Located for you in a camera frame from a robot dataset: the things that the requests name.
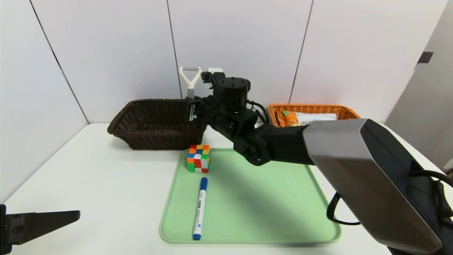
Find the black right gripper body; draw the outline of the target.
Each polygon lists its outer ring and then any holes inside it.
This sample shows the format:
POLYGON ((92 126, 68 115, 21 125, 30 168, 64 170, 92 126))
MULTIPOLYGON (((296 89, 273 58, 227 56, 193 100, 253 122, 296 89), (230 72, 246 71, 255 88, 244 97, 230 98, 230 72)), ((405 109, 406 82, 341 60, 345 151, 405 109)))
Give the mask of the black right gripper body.
POLYGON ((208 97, 185 97, 186 113, 189 122, 205 123, 208 110, 208 97))

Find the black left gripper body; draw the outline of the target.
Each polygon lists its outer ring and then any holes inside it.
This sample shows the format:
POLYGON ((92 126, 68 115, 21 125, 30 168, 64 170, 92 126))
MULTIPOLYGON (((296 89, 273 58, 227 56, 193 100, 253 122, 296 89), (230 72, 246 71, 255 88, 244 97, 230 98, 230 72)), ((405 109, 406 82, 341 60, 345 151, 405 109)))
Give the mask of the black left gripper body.
POLYGON ((9 254, 12 250, 12 245, 9 239, 9 227, 6 214, 6 206, 0 205, 0 254, 9 254))

